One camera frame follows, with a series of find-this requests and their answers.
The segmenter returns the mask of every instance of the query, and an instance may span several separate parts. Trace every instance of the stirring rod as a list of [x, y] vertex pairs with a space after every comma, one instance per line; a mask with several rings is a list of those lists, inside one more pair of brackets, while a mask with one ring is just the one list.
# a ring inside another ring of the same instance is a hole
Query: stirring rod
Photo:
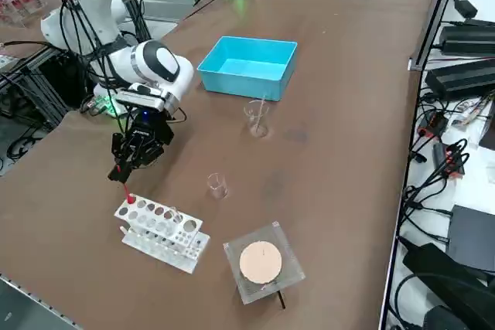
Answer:
[[260, 127], [261, 111], [263, 110], [264, 105], [265, 105], [265, 96], [263, 95], [263, 99], [261, 100], [261, 104], [260, 104], [260, 109], [258, 111], [258, 120], [256, 121], [255, 129], [254, 129], [255, 133], [258, 133], [258, 129]]

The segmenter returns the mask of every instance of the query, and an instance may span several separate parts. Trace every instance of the electronic device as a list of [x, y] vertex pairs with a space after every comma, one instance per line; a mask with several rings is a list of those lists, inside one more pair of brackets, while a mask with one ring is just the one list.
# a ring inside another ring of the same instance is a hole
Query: electronic device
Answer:
[[495, 22], [483, 21], [482, 19], [467, 19], [463, 24], [468, 26], [495, 26]]
[[495, 270], [495, 216], [457, 205], [452, 212], [449, 257], [480, 270]]
[[423, 330], [469, 330], [448, 308], [437, 305], [426, 312]]
[[441, 138], [448, 123], [449, 120], [441, 112], [429, 111], [421, 119], [417, 132], [427, 138]]
[[433, 164], [438, 168], [444, 162], [447, 163], [442, 175], [450, 178], [462, 178], [465, 174], [463, 154], [458, 153], [451, 145], [435, 143], [433, 145]]
[[447, 56], [495, 56], [495, 28], [446, 26], [440, 32], [440, 46]]
[[495, 329], [495, 296], [483, 292], [488, 288], [462, 265], [442, 252], [435, 244], [417, 247], [404, 237], [400, 241], [408, 249], [404, 265], [418, 275], [459, 318], [471, 329]]
[[454, 0], [454, 8], [465, 19], [474, 19], [478, 9], [469, 0]]
[[112, 83], [120, 90], [115, 100], [126, 107], [127, 114], [138, 111], [131, 131], [112, 141], [116, 165], [109, 178], [118, 181], [124, 178], [115, 176], [119, 168], [127, 174], [163, 153], [160, 148], [173, 135], [166, 120], [159, 118], [172, 117], [179, 109], [194, 74], [190, 61], [159, 41], [128, 45], [116, 23], [125, 13], [123, 7], [121, 0], [63, 0], [41, 21], [43, 35], [51, 44], [90, 59], [95, 76], [100, 77], [98, 83], [108, 95]]
[[495, 89], [495, 59], [433, 69], [425, 82], [441, 100], [483, 96]]

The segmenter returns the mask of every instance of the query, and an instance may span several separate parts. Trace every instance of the small glass beaker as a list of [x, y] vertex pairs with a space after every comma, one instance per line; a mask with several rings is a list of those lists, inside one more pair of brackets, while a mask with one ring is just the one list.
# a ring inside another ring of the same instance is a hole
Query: small glass beaker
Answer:
[[220, 173], [208, 175], [207, 184], [215, 199], [223, 199], [227, 195], [227, 183], [225, 177]]
[[269, 106], [265, 100], [252, 100], [244, 106], [247, 117], [247, 128], [256, 138], [262, 138], [268, 134], [267, 113]]

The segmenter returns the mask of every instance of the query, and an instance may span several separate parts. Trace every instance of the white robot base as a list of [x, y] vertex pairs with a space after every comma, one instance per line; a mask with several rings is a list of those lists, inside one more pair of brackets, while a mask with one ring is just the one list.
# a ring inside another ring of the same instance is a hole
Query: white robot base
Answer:
[[114, 214], [126, 221], [122, 242], [150, 257], [192, 274], [210, 237], [200, 232], [203, 221], [157, 202], [135, 196]]

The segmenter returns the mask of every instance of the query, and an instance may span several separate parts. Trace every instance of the clear acrylic box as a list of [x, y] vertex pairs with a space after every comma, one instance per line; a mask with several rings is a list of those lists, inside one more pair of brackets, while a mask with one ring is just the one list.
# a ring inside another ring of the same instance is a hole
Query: clear acrylic box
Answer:
[[[239, 259], [242, 251], [256, 241], [273, 243], [282, 255], [282, 270], [268, 284], [255, 284], [249, 281], [241, 273], [239, 267]], [[278, 222], [273, 222], [269, 226], [225, 243], [224, 249], [244, 304], [249, 304], [270, 294], [277, 293], [286, 287], [304, 280], [306, 277]]]

